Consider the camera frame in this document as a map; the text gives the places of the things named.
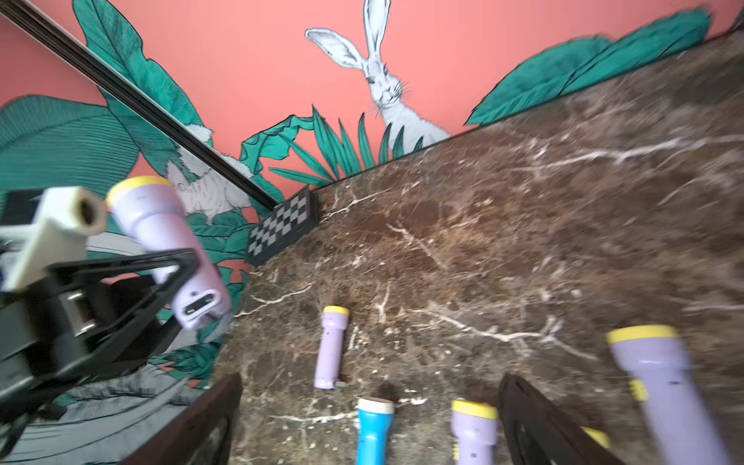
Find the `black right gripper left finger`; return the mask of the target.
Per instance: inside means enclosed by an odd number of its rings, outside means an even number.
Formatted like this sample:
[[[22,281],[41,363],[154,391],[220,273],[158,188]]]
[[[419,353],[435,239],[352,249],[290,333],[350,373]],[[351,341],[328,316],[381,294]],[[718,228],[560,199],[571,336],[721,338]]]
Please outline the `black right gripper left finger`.
[[[227,464],[242,391],[239,374],[225,376],[122,462]]]

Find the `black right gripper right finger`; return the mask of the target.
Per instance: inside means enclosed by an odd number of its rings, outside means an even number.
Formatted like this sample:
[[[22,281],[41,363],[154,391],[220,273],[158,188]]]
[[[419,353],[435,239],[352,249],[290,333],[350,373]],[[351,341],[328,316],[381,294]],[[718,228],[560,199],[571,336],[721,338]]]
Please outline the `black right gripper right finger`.
[[[518,375],[507,373],[503,376],[497,410],[513,464],[623,464]]]

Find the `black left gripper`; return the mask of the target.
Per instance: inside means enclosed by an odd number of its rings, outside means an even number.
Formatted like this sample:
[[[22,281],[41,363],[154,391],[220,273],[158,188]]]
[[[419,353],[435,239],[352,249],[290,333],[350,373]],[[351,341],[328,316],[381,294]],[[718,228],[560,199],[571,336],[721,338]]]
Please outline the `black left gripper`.
[[[193,249],[54,263],[22,293],[1,295],[1,416],[34,416],[75,386],[132,371],[180,324],[158,312],[199,269]],[[116,277],[146,271],[149,275]]]

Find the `black white checkerboard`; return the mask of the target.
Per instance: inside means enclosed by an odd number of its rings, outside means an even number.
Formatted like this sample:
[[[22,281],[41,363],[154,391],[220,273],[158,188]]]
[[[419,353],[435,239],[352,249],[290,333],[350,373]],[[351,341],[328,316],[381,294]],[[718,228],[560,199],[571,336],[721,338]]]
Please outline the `black white checkerboard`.
[[[320,222],[318,200],[305,186],[251,230],[245,261],[260,267],[309,234]]]

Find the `black left corner frame post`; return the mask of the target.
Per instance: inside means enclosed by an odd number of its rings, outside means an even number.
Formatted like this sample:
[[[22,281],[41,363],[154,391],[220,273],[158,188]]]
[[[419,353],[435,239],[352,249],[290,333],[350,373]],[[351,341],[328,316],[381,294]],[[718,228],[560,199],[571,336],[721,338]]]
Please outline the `black left corner frame post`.
[[[3,1],[1,15],[158,131],[183,146],[236,188],[254,198],[262,207],[269,210],[277,207],[277,201],[260,186],[234,169],[212,147],[199,141],[183,124],[31,2]]]

